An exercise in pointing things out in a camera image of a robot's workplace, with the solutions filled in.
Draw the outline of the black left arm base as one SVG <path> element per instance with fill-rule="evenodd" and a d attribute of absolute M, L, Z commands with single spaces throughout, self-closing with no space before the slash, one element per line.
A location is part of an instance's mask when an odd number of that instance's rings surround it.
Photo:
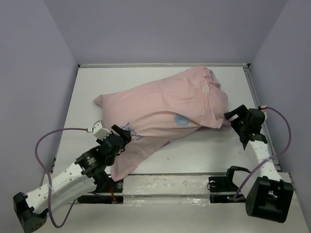
<path fill-rule="evenodd" d="M 123 204 L 123 183 L 123 179 L 115 182 L 109 177 L 105 187 L 80 196 L 77 202 L 79 204 Z"/>

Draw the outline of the pink printed pillowcase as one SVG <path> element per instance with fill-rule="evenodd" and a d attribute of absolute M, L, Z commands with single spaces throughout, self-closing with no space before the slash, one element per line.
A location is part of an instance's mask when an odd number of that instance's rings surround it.
<path fill-rule="evenodd" d="M 225 121 L 227 94 L 212 70 L 192 67 L 129 90 L 99 95 L 106 127 L 129 131 L 131 142 L 116 157 L 111 177 L 118 181 L 164 145 L 202 127 L 218 129 Z"/>

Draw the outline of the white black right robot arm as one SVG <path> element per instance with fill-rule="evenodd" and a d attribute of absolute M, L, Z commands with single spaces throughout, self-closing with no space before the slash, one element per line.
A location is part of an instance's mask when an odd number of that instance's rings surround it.
<path fill-rule="evenodd" d="M 249 109 L 241 105 L 224 114 L 239 136 L 247 159 L 253 165 L 252 170 L 231 166 L 224 177 L 224 185 L 228 190 L 238 188 L 232 201 L 244 200 L 248 216 L 284 223 L 294 188 L 282 179 L 273 161 L 288 150 L 292 136 L 289 136 L 287 146 L 281 153 L 269 153 L 267 138 L 261 133 L 262 125 L 267 119 L 267 110 L 280 114 L 280 111 L 267 105 Z"/>

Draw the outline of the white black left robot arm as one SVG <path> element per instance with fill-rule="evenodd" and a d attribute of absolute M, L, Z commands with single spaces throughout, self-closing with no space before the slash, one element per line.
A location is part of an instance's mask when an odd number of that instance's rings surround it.
<path fill-rule="evenodd" d="M 91 133 L 98 145 L 80 155 L 63 172 L 52 178 L 48 172 L 47 183 L 39 188 L 13 197 L 14 211 L 26 233 L 40 229 L 50 219 L 56 228 L 52 214 L 64 205 L 74 204 L 82 195 L 98 194 L 109 187 L 110 178 L 106 168 L 112 166 L 117 156 L 125 151 L 132 140 L 129 130 L 113 125 L 106 128 L 101 120 L 91 128 L 84 128 Z"/>

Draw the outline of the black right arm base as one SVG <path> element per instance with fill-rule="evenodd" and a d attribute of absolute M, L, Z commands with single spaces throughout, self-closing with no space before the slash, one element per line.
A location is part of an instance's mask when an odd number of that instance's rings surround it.
<path fill-rule="evenodd" d="M 233 176 L 236 171 L 250 173 L 247 168 L 231 166 L 225 175 L 208 178 L 207 189 L 210 192 L 210 203 L 233 203 L 233 197 L 238 190 L 238 186 L 233 183 Z"/>

